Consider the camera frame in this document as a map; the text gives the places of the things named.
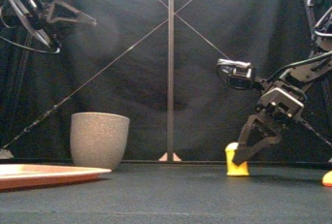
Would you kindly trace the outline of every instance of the orange object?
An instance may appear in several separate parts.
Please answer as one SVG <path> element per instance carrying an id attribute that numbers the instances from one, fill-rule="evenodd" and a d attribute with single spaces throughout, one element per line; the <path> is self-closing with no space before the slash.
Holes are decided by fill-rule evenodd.
<path id="1" fill-rule="evenodd" d="M 332 187 L 332 171 L 324 175 L 323 184 L 327 187 Z"/>

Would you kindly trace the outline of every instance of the metal pole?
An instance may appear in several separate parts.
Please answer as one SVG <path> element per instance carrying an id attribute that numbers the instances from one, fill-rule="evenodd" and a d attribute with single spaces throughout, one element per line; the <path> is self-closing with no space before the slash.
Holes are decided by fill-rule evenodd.
<path id="1" fill-rule="evenodd" d="M 174 154 L 174 0 L 169 0 L 167 161 Z"/>

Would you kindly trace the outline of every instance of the yellow object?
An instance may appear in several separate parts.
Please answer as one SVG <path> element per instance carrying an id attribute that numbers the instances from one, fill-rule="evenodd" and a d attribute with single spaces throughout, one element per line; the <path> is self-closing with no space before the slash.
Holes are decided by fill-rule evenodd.
<path id="1" fill-rule="evenodd" d="M 324 175 L 323 184 L 327 187 L 332 187 L 332 171 Z"/>
<path id="2" fill-rule="evenodd" d="M 234 163 L 232 162 L 237 147 L 238 147 L 238 143 L 230 143 L 226 147 L 228 176 L 249 176 L 248 163 L 244 162 L 240 166 L 236 166 Z"/>

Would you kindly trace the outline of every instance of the wire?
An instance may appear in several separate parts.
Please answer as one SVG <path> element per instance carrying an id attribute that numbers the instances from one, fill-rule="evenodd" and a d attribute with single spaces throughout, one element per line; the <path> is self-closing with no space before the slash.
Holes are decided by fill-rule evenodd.
<path id="1" fill-rule="evenodd" d="M 9 43 L 11 45 L 13 45 L 13 46 L 16 46 L 16 47 L 19 47 L 19 48 L 27 49 L 27 50 L 29 50 L 29 51 L 32 51 L 32 52 L 36 52 L 36 53 L 59 54 L 60 51 L 62 51 L 60 48 L 56 48 L 55 51 L 47 51 L 47 50 L 41 50 L 41 49 L 29 48 L 29 47 L 27 47 L 27 46 L 24 46 L 24 45 L 21 45 L 21 44 L 19 44 L 19 43 L 16 43 L 16 42 L 8 40 L 8 39 L 7 39 L 5 37 L 3 37 L 3 36 L 0 36 L 0 39 L 1 39 L 3 41 L 5 41 L 7 43 Z"/>
<path id="2" fill-rule="evenodd" d="M 292 67 L 301 66 L 301 65 L 311 64 L 311 63 L 313 63 L 313 62 L 317 62 L 317 61 L 325 59 L 325 58 L 329 57 L 329 56 L 332 56 L 332 50 L 328 51 L 327 53 L 324 53 L 324 54 L 321 54 L 321 55 L 313 57 L 313 58 L 309 58 L 309 59 L 307 59 L 307 60 L 303 60 L 303 61 L 300 61 L 300 62 L 292 63 L 292 64 L 289 64 L 289 65 L 281 67 L 281 68 L 272 74 L 272 76 L 268 78 L 268 81 L 273 81 L 274 78 L 276 78 L 286 69 L 289 69 L 289 68 L 292 68 Z"/>

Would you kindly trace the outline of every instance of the black backdrop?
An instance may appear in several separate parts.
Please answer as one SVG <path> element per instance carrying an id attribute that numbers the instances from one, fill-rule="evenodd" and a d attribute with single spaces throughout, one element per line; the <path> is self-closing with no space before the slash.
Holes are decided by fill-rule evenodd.
<path id="1" fill-rule="evenodd" d="M 11 144 L 15 156 L 70 159 L 71 115 L 112 112 L 131 119 L 126 160 L 158 160 L 167 148 L 185 161 L 225 160 L 225 147 L 237 139 L 258 93 L 234 91 L 224 85 L 215 75 L 217 60 L 226 56 L 249 61 L 268 77 L 280 66 L 308 58 L 311 31 L 304 1 L 175 0 L 171 75 L 169 0 L 63 1 L 95 17 L 98 26 L 67 37 L 62 54 L 55 56 L 21 52 L 0 44 L 3 144 L 111 61 L 116 62 Z M 25 41 L 24 30 L 1 30 L 1 35 Z M 309 98 L 304 116 L 331 137 L 320 84 L 311 89 Z M 296 126 L 285 132 L 281 144 L 256 159 L 316 162 L 329 158 L 327 144 Z"/>

